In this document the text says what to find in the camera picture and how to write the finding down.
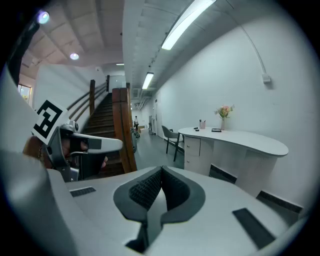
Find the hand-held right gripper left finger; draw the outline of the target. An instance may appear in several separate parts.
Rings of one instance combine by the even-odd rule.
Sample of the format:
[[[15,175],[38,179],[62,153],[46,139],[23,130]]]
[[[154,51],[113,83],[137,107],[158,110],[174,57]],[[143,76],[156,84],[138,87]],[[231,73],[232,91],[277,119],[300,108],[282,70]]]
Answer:
[[[126,244],[138,237],[141,223],[121,214],[114,203],[114,192],[151,170],[152,167],[147,167],[127,174],[74,182],[64,182],[56,170],[47,171],[77,256],[140,255]]]

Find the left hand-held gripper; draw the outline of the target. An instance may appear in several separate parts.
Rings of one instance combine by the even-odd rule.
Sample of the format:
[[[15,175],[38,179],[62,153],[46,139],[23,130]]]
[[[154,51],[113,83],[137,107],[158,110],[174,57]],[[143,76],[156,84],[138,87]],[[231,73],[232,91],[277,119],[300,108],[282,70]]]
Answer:
[[[78,124],[66,116],[67,109],[46,100],[36,111],[38,120],[32,132],[43,142],[44,152],[53,169],[60,172],[65,182],[74,182],[96,176],[103,167],[106,153],[117,152],[123,148],[120,139],[93,136],[78,133]],[[70,139],[71,151],[73,142],[84,142],[86,150],[70,153],[65,158],[61,140]]]

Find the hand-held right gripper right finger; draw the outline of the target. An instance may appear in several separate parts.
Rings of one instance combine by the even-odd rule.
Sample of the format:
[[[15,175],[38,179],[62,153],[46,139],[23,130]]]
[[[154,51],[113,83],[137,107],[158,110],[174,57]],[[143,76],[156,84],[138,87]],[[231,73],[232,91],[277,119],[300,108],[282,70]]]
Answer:
[[[147,256],[277,256],[302,230],[307,218],[289,226],[272,208],[229,182],[172,168],[198,183],[205,202],[190,220],[165,224],[145,252]],[[238,222],[233,212],[248,209],[274,236],[259,249]]]

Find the person's left hand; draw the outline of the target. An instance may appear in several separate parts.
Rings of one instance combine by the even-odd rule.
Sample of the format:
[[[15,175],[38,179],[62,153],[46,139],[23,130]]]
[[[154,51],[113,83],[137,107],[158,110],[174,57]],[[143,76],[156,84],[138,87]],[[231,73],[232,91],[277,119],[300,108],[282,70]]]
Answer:
[[[66,159],[71,157],[71,152],[79,151],[79,152],[85,152],[88,149],[87,144],[80,140],[78,142],[75,142],[75,140],[72,141],[72,150],[71,150],[71,141],[69,138],[63,138],[61,140],[61,147],[63,155]]]

